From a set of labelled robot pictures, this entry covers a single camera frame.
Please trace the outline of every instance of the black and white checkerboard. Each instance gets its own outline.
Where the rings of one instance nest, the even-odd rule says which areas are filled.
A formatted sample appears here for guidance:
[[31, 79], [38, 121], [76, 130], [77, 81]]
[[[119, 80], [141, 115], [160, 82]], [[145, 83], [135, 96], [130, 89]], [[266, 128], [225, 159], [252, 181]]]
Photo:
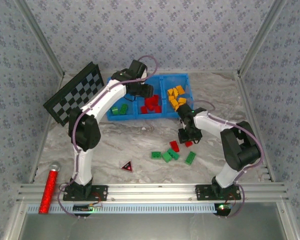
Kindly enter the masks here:
[[84, 106], [103, 86], [98, 65], [91, 62], [50, 98], [44, 107], [64, 126], [69, 121], [71, 109]]

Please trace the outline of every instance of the red triangle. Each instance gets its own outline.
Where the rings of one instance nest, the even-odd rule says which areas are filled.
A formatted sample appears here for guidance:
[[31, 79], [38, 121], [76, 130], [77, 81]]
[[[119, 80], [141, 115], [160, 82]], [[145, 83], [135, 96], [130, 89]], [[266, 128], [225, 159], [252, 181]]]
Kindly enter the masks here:
[[125, 165], [123, 165], [123, 167], [121, 167], [122, 170], [126, 170], [128, 172], [133, 173], [134, 171], [132, 170], [132, 162], [129, 161], [127, 162]]

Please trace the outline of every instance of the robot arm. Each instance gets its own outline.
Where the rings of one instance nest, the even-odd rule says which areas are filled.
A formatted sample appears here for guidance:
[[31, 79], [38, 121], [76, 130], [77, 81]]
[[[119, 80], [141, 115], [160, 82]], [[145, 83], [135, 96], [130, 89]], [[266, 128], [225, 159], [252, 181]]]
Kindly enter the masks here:
[[132, 96], [140, 96], [150, 98], [153, 96], [153, 86], [144, 82], [131, 82], [118, 84], [128, 80], [143, 79], [148, 76], [147, 66], [142, 62], [133, 60], [128, 69], [117, 71], [111, 77], [111, 80], [88, 104], [82, 108], [74, 108], [69, 115], [68, 135], [72, 137], [75, 122], [78, 117], [86, 110], [86, 114], [80, 119], [76, 131], [75, 141], [80, 153], [77, 153], [74, 146], [75, 158], [78, 157], [78, 171], [76, 172], [76, 161], [74, 163], [74, 173], [72, 178], [77, 174], [76, 179], [72, 184], [72, 188], [85, 199], [89, 194], [89, 186], [92, 184], [91, 162], [94, 154], [94, 148], [100, 141], [101, 133], [99, 130], [99, 122], [105, 113], [115, 104], [120, 98], [126, 94]]
[[[208, 113], [206, 109], [192, 110], [189, 105], [184, 104], [177, 109], [177, 113], [183, 122], [183, 128], [178, 132], [181, 144], [187, 141], [197, 144], [202, 138], [201, 130], [221, 139], [226, 163], [221, 172], [212, 179], [212, 189], [216, 195], [231, 187], [243, 168], [260, 158], [261, 153], [251, 137], [233, 126], [213, 120], [222, 119]], [[240, 126], [253, 134], [251, 126], [246, 121], [229, 123]]]

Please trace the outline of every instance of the yellow block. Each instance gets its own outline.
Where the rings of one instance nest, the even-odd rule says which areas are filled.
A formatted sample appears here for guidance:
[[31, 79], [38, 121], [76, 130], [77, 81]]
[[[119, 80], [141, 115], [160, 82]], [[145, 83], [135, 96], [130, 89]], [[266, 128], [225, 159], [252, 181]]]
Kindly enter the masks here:
[[177, 102], [177, 100], [175, 100], [175, 99], [172, 99], [171, 101], [170, 101], [170, 103], [171, 103], [171, 105], [172, 105], [172, 107], [175, 109], [176, 108], [176, 106], [178, 106], [178, 102]]
[[174, 110], [175, 111], [177, 111], [178, 110], [178, 108], [181, 106], [181, 105], [183, 105], [184, 103], [180, 103], [180, 104], [178, 104], [178, 106], [176, 106], [175, 108], [174, 108]]
[[174, 93], [174, 90], [172, 88], [168, 89], [168, 96], [172, 96], [173, 93]]
[[172, 94], [175, 98], [178, 97], [179, 93], [178, 90], [176, 88], [173, 88], [173, 94]]
[[181, 85], [176, 86], [175, 88], [176, 88], [176, 90], [178, 91], [179, 95], [182, 95], [182, 94], [185, 94], [185, 93], [186, 93], [185, 90], [182, 88]]
[[187, 102], [187, 99], [186, 98], [184, 98], [184, 97], [179, 97], [179, 99], [178, 99], [178, 103], [179, 104], [185, 104]]

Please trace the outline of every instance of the green block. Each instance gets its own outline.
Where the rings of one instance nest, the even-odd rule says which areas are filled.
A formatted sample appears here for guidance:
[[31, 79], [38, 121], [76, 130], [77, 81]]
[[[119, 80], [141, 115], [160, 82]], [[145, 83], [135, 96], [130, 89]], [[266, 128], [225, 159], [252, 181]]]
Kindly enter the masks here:
[[160, 151], [152, 151], [151, 158], [152, 159], [161, 159], [161, 152]]
[[166, 163], [170, 162], [172, 159], [172, 156], [168, 152], [163, 153], [161, 156]]
[[195, 154], [193, 151], [191, 151], [191, 152], [189, 153], [188, 157], [186, 158], [185, 163], [188, 164], [188, 165], [191, 165], [192, 162], [193, 162], [194, 159], [195, 159], [195, 156], [196, 156], [196, 154]]
[[118, 108], [117, 108], [116, 106], [113, 106], [113, 107], [111, 108], [111, 111], [112, 111], [112, 114], [113, 114], [113, 115], [119, 115], [119, 110], [118, 110]]
[[178, 160], [180, 155], [178, 153], [176, 153], [172, 148], [169, 148], [169, 150], [167, 151], [171, 157], [174, 158], [174, 160]]
[[120, 108], [120, 115], [125, 115], [127, 113], [127, 110], [128, 110], [128, 104], [122, 104]]

